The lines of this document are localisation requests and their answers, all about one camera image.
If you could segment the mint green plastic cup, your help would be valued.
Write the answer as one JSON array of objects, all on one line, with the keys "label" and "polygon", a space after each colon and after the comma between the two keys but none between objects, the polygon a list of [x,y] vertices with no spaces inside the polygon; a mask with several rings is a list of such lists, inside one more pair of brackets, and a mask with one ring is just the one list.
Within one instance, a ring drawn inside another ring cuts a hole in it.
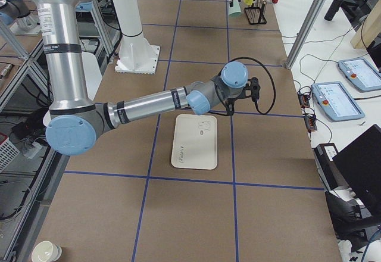
[{"label": "mint green plastic cup", "polygon": [[232,0],[228,3],[227,14],[229,17],[238,17],[242,14],[241,6],[238,0]]}]

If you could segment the paper coffee cup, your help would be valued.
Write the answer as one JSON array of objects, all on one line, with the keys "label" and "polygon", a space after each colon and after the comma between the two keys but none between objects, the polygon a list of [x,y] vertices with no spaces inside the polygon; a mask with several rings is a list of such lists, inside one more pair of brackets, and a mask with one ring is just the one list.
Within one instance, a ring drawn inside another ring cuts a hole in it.
[{"label": "paper coffee cup", "polygon": [[52,262],[57,261],[62,254],[62,248],[51,241],[38,243],[31,254],[33,262]]}]

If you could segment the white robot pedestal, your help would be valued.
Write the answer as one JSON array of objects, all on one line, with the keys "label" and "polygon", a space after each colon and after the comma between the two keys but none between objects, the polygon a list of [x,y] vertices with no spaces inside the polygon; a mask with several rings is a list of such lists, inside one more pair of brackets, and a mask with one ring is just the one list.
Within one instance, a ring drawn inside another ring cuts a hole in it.
[{"label": "white robot pedestal", "polygon": [[122,39],[115,65],[119,73],[154,74],[160,47],[144,37],[137,0],[113,0]]}]

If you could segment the aluminium frame post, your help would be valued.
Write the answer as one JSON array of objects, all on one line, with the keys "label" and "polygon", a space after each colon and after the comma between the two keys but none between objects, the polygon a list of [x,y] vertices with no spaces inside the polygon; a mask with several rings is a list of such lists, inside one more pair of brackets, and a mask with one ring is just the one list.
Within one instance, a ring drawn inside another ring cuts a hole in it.
[{"label": "aluminium frame post", "polygon": [[301,49],[309,35],[313,24],[316,21],[316,18],[321,11],[326,0],[313,0],[310,9],[307,12],[307,16],[301,26],[301,29],[292,45],[291,51],[285,62],[285,68],[290,70],[294,65],[298,54],[301,52]]}]

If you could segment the black tall bottle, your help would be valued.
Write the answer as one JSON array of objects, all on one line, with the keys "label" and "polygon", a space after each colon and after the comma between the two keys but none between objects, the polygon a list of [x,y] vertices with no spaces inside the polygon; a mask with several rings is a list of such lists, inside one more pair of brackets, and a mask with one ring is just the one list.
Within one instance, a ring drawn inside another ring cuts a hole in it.
[{"label": "black tall bottle", "polygon": [[324,19],[326,21],[332,21],[342,3],[343,3],[343,0],[333,0],[329,9],[327,10],[327,13],[324,16]]}]

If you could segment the white plastic chair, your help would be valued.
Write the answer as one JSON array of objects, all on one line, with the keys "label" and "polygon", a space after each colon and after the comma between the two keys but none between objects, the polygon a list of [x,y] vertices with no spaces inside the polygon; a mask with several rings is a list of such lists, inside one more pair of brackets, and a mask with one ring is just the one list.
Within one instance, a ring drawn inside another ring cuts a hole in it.
[{"label": "white plastic chair", "polygon": [[89,119],[95,114],[92,100],[102,81],[96,57],[89,52],[60,52],[47,53],[46,60],[54,101],[44,116],[44,125],[62,115]]}]

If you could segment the cream rabbit print tray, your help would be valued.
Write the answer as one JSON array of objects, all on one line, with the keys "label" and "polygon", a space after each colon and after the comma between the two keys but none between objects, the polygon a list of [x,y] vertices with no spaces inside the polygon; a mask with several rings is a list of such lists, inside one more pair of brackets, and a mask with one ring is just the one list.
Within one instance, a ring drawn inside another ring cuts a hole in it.
[{"label": "cream rabbit print tray", "polygon": [[214,116],[176,117],[171,164],[177,169],[214,170],[218,163],[218,122]]}]

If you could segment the blue teach pendant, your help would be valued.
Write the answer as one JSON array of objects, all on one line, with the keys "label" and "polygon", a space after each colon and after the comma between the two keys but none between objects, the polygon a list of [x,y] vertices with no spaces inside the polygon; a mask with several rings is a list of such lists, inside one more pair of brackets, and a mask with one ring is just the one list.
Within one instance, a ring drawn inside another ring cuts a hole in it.
[{"label": "blue teach pendant", "polygon": [[341,82],[313,83],[311,88],[313,97],[331,121],[358,120],[365,117]]},{"label": "blue teach pendant", "polygon": [[380,90],[380,72],[365,58],[341,60],[338,67],[343,75],[360,91],[371,92]]}]

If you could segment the near blue teach pendant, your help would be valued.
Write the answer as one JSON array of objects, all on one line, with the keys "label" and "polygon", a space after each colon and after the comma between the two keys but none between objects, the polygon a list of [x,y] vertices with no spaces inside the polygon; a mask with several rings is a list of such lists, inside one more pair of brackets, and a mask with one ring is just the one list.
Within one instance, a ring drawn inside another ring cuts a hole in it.
[{"label": "near blue teach pendant", "polygon": [[313,97],[331,121],[358,120],[365,117],[341,82],[313,83],[311,88]]}]

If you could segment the black laptop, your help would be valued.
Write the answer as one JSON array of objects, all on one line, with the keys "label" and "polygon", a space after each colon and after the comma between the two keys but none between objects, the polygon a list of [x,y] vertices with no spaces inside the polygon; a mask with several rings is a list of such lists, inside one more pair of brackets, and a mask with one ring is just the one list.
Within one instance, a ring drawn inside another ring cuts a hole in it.
[{"label": "black laptop", "polygon": [[380,127],[369,127],[333,161],[367,209],[373,215],[380,214]]}]

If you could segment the far blue teach pendant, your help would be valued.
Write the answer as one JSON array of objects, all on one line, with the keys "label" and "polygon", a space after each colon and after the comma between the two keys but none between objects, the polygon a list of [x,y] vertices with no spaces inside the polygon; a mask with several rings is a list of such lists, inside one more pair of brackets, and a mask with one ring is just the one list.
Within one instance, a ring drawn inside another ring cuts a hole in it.
[{"label": "far blue teach pendant", "polygon": [[341,60],[338,67],[343,75],[360,91],[371,92],[380,90],[380,72],[365,58]]}]

